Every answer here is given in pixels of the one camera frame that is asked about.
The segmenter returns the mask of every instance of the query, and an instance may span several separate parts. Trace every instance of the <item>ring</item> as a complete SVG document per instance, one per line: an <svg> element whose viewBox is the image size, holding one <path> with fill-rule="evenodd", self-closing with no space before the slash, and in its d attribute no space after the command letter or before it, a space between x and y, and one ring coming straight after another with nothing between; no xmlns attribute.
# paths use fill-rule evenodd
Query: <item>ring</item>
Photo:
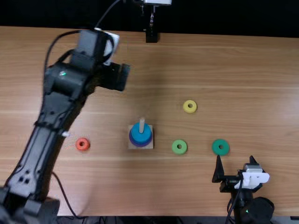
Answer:
<svg viewBox="0 0 299 224"><path fill-rule="evenodd" d="M197 109L197 105L193 100L187 100L183 104L183 109L187 113L194 113Z"/></svg>
<svg viewBox="0 0 299 224"><path fill-rule="evenodd" d="M172 143L172 151L177 155L182 155L187 151L187 144L183 140L175 140Z"/></svg>
<svg viewBox="0 0 299 224"><path fill-rule="evenodd" d="M229 152L229 144L223 139L217 139L212 144L212 150L216 155L226 155Z"/></svg>

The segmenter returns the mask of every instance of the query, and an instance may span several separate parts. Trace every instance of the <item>yellow ring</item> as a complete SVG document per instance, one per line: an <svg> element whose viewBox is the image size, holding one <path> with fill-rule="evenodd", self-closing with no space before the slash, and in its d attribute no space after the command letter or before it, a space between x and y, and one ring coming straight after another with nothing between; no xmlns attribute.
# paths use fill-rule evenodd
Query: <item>yellow ring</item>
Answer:
<svg viewBox="0 0 299 224"><path fill-rule="evenodd" d="M187 100L183 104L183 109L187 113L194 113L197 109L197 105L193 100Z"/></svg>

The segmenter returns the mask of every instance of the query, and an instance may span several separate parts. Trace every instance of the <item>green ring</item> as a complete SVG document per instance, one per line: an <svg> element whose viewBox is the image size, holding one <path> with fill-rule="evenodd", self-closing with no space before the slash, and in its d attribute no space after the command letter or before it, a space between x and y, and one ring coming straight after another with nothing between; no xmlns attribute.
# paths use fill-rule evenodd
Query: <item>green ring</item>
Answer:
<svg viewBox="0 0 299 224"><path fill-rule="evenodd" d="M217 139L212 144L212 150L216 155L227 155L229 152L229 144L223 139Z"/></svg>
<svg viewBox="0 0 299 224"><path fill-rule="evenodd" d="M172 143L172 151L177 155L183 155L187 151L187 144L183 140L175 140Z"/></svg>

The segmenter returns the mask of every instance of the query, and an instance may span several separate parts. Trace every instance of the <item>black background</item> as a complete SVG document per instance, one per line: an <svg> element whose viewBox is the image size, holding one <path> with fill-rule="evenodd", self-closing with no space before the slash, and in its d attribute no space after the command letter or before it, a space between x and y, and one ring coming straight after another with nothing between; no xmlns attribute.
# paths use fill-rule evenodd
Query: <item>black background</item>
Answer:
<svg viewBox="0 0 299 224"><path fill-rule="evenodd" d="M0 25L93 28L113 1L1 0ZM100 27L142 31L140 15L132 0L121 1ZM173 0L156 21L159 32L299 37L299 0Z"/></svg>

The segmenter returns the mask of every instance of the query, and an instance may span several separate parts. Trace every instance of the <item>purple ring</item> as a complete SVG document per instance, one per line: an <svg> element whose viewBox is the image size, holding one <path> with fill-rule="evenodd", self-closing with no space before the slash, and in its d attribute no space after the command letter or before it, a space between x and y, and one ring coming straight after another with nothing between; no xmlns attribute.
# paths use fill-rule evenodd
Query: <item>purple ring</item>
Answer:
<svg viewBox="0 0 299 224"><path fill-rule="evenodd" d="M153 134L150 133L149 140L146 141L145 143L139 144L139 143L137 143L136 141L134 141L131 131L130 131L130 133L129 133L129 139L130 139L130 142L131 142L134 146L137 146L137 147L144 147L144 146L147 146L147 145L151 142L152 137L153 137Z"/></svg>

